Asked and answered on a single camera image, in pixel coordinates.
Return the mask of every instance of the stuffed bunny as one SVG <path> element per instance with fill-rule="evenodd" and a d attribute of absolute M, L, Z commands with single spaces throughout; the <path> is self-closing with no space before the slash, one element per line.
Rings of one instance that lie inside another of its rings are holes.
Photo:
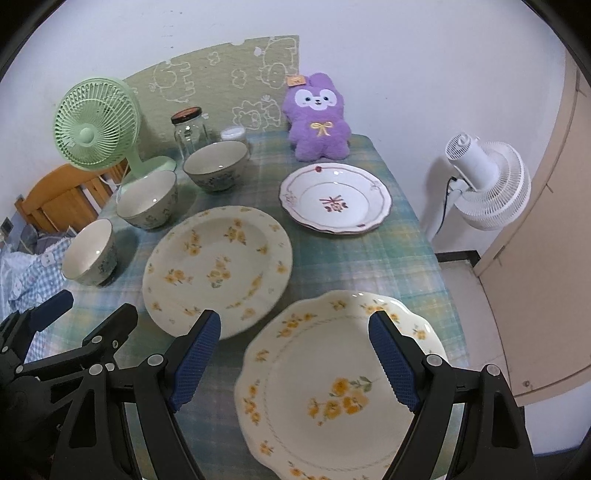
<path fill-rule="evenodd" d="M 320 157 L 342 160 L 349 155 L 351 129 L 343 119 L 344 101 L 330 77 L 315 73 L 305 85 L 289 87 L 283 112 L 291 123 L 290 141 L 299 161 Z"/>

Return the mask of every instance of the fabric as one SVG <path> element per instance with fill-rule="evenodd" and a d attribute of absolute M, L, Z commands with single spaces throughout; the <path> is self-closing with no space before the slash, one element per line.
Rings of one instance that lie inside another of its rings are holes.
<path fill-rule="evenodd" d="M 163 59 L 127 77 L 142 109 L 140 157 L 175 158 L 170 117 L 191 106 L 203 109 L 213 135 L 229 125 L 241 125 L 248 133 L 285 130 L 281 101 L 285 76 L 300 68 L 298 44 L 297 35 L 223 43 Z"/>
<path fill-rule="evenodd" d="M 291 124 L 289 139 L 296 159 L 343 160 L 349 155 L 351 129 L 343 118 L 345 101 L 327 74 L 315 73 L 305 85 L 290 87 L 282 109 Z"/>
<path fill-rule="evenodd" d="M 156 231 L 133 228 L 118 218 L 111 199 L 100 215 L 110 219 L 115 229 L 119 264 L 113 282 L 102 288 L 68 283 L 67 288 L 74 295 L 74 308 L 42 335 L 44 355 L 76 348 L 103 319 L 128 302 L 137 307 L 139 320 L 137 328 L 115 355 L 119 366 L 135 366 L 152 353 L 163 353 L 173 339 L 150 319 L 141 293 L 145 265 L 160 239 L 173 225 L 216 206 L 251 206 L 276 218 L 293 245 L 294 265 L 287 290 L 265 319 L 218 344 L 193 400 L 176 414 L 187 444 L 208 480 L 277 478 L 248 451 L 238 426 L 233 387 L 242 368 L 246 346 L 270 319 L 294 301 L 334 289 L 370 291 L 396 297 L 431 323 L 452 365 L 465 367 L 468 360 L 462 328 L 437 259 L 419 230 L 411 206 L 371 141 L 354 135 L 346 162 L 368 170 L 384 182 L 392 196 L 392 211 L 372 232 L 336 236 L 297 224 L 280 206 L 281 182 L 301 167 L 294 158 L 287 134 L 253 135 L 249 140 L 252 155 L 242 184 L 228 192 L 207 194 L 178 169 L 177 211 L 170 223 Z M 142 445 L 137 413 L 134 408 L 128 411 L 142 474 L 151 480 L 155 475 L 150 471 Z M 460 413 L 461 407 L 458 406 L 448 429 L 450 438 L 457 436 Z M 447 441 L 434 476 L 445 473 L 452 451 L 453 442 Z"/>

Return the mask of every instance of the tag on plush toy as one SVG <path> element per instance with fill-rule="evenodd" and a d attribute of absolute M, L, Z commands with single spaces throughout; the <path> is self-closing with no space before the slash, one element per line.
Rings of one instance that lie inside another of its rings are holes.
<path fill-rule="evenodd" d="M 298 85 L 305 85 L 306 84 L 306 77 L 303 75 L 288 75 L 287 76 L 287 86 L 288 87 L 296 87 Z"/>

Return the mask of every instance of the plate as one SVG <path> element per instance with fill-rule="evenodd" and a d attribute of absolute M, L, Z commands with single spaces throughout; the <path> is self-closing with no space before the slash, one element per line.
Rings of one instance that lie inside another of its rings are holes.
<path fill-rule="evenodd" d="M 347 290 L 290 305 L 246 349 L 234 390 L 240 427 L 283 480 L 381 480 L 394 458 L 413 414 L 369 341 L 377 310 L 447 360 L 431 325 L 399 300 Z"/>
<path fill-rule="evenodd" d="M 316 163 L 296 170 L 281 183 L 279 198 L 296 222 L 348 235 L 376 228 L 392 206 L 386 185 L 377 177 L 340 163 Z"/>
<path fill-rule="evenodd" d="M 150 255 L 145 305 L 173 336 L 188 333 L 204 309 L 215 310 L 220 338 L 228 338 L 273 308 L 292 261 L 289 237 L 272 216 L 243 206 L 205 210 L 174 227 Z"/>

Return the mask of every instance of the glass jar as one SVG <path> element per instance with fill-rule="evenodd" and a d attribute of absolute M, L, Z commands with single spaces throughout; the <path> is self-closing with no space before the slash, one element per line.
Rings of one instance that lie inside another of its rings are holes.
<path fill-rule="evenodd" d="M 201 113 L 200 106 L 193 106 L 170 117 L 174 125 L 174 140 L 183 160 L 187 160 L 191 153 L 210 144 Z"/>

